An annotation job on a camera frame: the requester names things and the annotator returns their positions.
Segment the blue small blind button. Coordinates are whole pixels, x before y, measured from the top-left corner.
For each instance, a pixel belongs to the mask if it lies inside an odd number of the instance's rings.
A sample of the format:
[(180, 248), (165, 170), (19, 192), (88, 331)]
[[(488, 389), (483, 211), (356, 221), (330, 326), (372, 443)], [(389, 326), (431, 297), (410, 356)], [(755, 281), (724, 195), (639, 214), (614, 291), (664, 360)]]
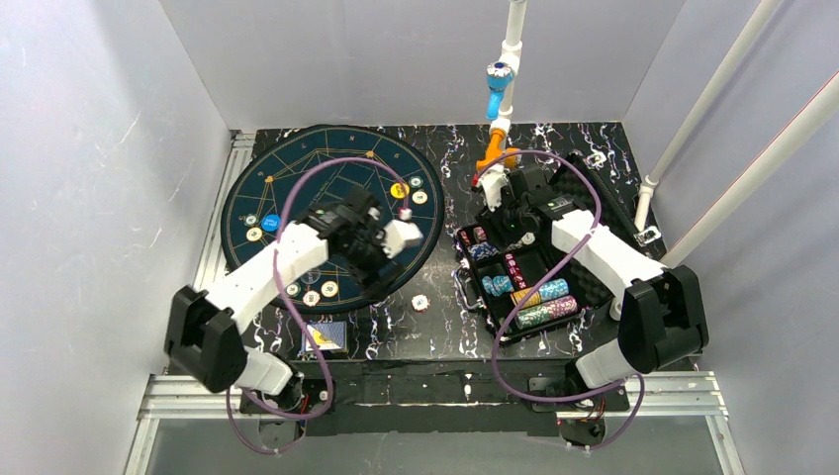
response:
[(261, 229), (266, 233), (276, 233), (281, 225), (281, 219), (277, 214), (265, 215), (260, 221)]

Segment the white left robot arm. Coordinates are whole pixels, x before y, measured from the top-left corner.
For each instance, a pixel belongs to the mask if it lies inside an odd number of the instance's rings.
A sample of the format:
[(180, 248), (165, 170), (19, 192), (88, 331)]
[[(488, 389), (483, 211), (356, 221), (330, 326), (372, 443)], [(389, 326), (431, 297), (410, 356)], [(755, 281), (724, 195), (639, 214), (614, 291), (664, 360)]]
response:
[(355, 188), (347, 198), (313, 205), (288, 220), (278, 239), (205, 290), (185, 286), (172, 298), (163, 344), (172, 362), (212, 393), (230, 386), (278, 396), (292, 368), (277, 356), (247, 348), (242, 335), (256, 315), (287, 287), (330, 258), (343, 258), (369, 301), (390, 293), (403, 271), (397, 256), (422, 241), (404, 209), (381, 222), (381, 206)]

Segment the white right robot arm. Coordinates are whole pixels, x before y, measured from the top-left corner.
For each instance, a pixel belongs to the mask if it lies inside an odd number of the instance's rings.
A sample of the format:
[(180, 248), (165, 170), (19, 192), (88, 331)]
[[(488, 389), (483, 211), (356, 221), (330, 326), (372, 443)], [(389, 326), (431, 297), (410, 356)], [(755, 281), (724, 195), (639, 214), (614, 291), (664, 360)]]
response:
[(539, 166), (488, 167), (477, 180), (486, 206), (479, 224), (491, 241), (542, 238), (613, 296), (617, 335), (565, 369), (562, 394), (591, 392), (634, 374), (649, 374), (708, 344), (699, 279), (685, 265), (667, 267), (615, 235), (600, 218), (556, 189)]

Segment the red and white poker chip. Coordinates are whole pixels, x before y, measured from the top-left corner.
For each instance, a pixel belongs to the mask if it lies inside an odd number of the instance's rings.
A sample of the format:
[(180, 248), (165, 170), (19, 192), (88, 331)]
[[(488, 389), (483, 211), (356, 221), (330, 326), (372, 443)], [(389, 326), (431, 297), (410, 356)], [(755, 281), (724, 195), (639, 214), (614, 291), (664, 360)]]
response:
[(423, 294), (415, 295), (411, 299), (411, 305), (415, 312), (423, 313), (429, 308), (429, 299)]

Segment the clear dealer button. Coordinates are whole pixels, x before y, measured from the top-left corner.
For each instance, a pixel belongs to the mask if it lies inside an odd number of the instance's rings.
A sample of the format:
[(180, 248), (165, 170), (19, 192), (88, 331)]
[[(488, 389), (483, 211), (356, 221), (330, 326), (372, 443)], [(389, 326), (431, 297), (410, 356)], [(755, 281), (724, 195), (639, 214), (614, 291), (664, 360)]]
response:
[(300, 280), (307, 286), (311, 286), (318, 282), (321, 279), (321, 276), (321, 271), (318, 268), (315, 268), (307, 271), (303, 276), (300, 277)]

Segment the yellow big blind button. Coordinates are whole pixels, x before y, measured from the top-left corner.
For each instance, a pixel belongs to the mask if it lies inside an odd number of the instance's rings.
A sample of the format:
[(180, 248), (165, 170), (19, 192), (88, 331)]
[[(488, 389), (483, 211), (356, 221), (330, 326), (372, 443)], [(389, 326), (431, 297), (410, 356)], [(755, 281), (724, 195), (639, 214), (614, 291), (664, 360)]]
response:
[(407, 183), (394, 183), (390, 188), (390, 195), (396, 200), (406, 200), (410, 197), (411, 187)]

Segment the yellow poker chip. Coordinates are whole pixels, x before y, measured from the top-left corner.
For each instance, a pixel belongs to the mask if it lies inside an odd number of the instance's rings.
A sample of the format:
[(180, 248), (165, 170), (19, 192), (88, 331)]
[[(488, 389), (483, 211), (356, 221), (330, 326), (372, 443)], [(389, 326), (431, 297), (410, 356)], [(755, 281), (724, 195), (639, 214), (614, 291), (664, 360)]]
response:
[(247, 230), (245, 237), (250, 242), (260, 241), (263, 237), (263, 230), (258, 227), (253, 227)]
[(427, 200), (428, 195), (423, 190), (417, 190), (412, 194), (412, 201), (417, 205), (423, 205)]
[(339, 285), (336, 281), (326, 281), (321, 287), (321, 293), (324, 297), (333, 298), (339, 293)]

